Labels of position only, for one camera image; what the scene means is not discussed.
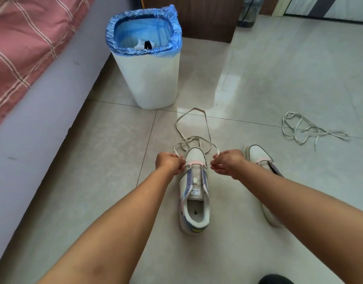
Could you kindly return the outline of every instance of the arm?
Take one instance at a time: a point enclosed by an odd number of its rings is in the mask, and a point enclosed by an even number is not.
[[[239,180],[345,283],[363,283],[363,212],[313,188],[222,152],[211,168]]]
[[[156,170],[101,215],[38,283],[129,283],[165,190],[184,164],[174,154],[158,154]]]

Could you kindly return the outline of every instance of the shoe tongue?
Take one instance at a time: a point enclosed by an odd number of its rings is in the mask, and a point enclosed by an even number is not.
[[[203,190],[203,177],[202,177],[202,166],[199,164],[192,164],[192,191],[188,196],[188,200],[199,200],[204,201],[204,190]]]

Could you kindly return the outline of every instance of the shoe tongue label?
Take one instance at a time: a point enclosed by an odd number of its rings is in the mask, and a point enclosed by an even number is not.
[[[192,188],[189,196],[200,196],[200,190],[198,188]]]

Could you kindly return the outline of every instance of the pink bedspread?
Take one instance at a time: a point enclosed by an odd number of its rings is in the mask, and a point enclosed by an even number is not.
[[[0,0],[0,124],[60,55],[94,0]]]

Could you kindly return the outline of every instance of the hand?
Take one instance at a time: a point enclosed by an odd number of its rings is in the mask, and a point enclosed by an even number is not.
[[[230,149],[221,152],[219,156],[213,155],[210,168],[218,174],[238,179],[240,168],[244,162],[245,157],[240,150]]]
[[[177,157],[174,153],[160,152],[155,161],[156,169],[166,168],[172,175],[178,175],[184,170],[185,159]]]

